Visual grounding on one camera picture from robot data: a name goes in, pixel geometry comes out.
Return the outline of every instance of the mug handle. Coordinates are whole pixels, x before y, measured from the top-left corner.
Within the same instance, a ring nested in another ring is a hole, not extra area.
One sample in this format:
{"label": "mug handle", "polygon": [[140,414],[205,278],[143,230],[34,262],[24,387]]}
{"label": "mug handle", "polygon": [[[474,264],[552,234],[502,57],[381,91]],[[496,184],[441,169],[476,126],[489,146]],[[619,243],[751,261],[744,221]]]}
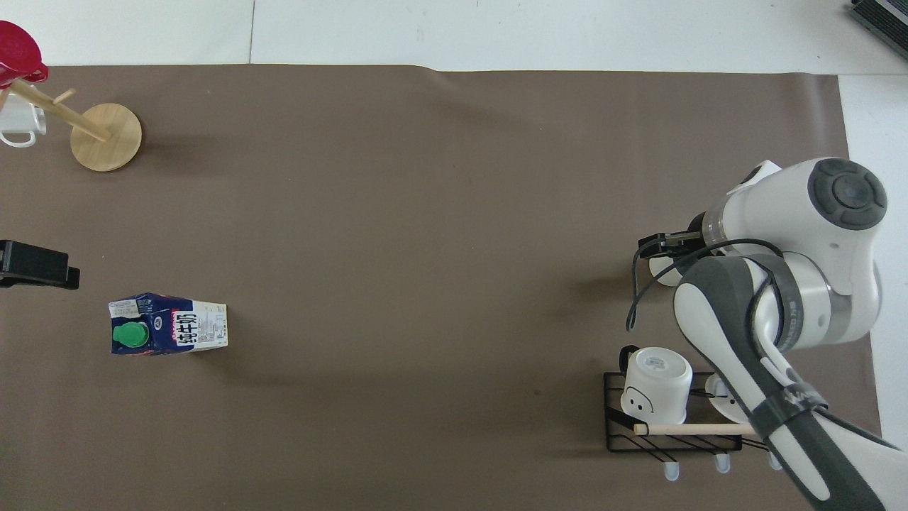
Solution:
{"label": "mug handle", "polygon": [[38,68],[35,69],[32,72],[32,74],[23,76],[23,78],[25,79],[26,82],[32,82],[32,83],[43,82],[44,80],[47,79],[47,75],[49,73],[50,72],[47,70],[46,65],[39,64]]}
{"label": "mug handle", "polygon": [[621,353],[618,354],[618,370],[621,371],[623,376],[627,376],[627,360],[638,349],[640,348],[634,345],[627,345],[621,348]]}
{"label": "mug handle", "polygon": [[35,141],[37,139],[38,137],[35,136],[34,131],[28,132],[28,142],[13,142],[12,140],[7,139],[3,135],[3,133],[0,133],[0,140],[3,140],[7,145],[11,147],[31,147],[32,145],[35,145]]}

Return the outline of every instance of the black strap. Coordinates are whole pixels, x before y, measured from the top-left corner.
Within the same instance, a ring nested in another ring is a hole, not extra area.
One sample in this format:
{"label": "black strap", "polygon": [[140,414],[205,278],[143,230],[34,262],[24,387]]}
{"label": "black strap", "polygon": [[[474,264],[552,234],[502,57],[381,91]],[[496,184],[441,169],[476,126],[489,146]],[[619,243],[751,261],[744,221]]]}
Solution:
{"label": "black strap", "polygon": [[776,429],[818,406],[826,407],[826,400],[810,384],[798,382],[783,387],[767,396],[750,415],[750,424],[760,438],[767,439]]}

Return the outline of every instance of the red mug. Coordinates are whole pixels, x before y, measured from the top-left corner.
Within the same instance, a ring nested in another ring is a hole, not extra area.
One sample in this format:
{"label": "red mug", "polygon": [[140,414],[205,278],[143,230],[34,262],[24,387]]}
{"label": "red mug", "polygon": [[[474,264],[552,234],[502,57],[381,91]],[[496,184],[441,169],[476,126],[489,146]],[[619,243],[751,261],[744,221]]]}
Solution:
{"label": "red mug", "polygon": [[22,27],[0,21],[0,89],[7,88],[16,78],[43,82],[47,73],[35,40]]}

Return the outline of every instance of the round wooden base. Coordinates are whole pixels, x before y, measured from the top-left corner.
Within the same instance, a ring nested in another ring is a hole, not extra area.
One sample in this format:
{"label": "round wooden base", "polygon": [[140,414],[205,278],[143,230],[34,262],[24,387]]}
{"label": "round wooden base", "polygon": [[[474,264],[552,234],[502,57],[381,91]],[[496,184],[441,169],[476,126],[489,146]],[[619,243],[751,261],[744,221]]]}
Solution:
{"label": "round wooden base", "polygon": [[81,129],[73,128],[69,146],[80,164],[97,172],[108,172],[133,159],[142,144],[142,125],[129,108],[105,103],[89,108],[84,116],[111,132],[111,137],[101,142]]}

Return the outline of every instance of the gray joint cap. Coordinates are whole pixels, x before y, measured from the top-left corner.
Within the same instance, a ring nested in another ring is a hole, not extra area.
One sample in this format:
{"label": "gray joint cap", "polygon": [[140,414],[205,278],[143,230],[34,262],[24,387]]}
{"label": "gray joint cap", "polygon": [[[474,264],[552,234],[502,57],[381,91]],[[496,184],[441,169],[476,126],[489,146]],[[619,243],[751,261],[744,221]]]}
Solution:
{"label": "gray joint cap", "polygon": [[833,225],[852,231],[869,229],[886,214],[883,184],[851,160],[820,160],[807,180],[810,202]]}

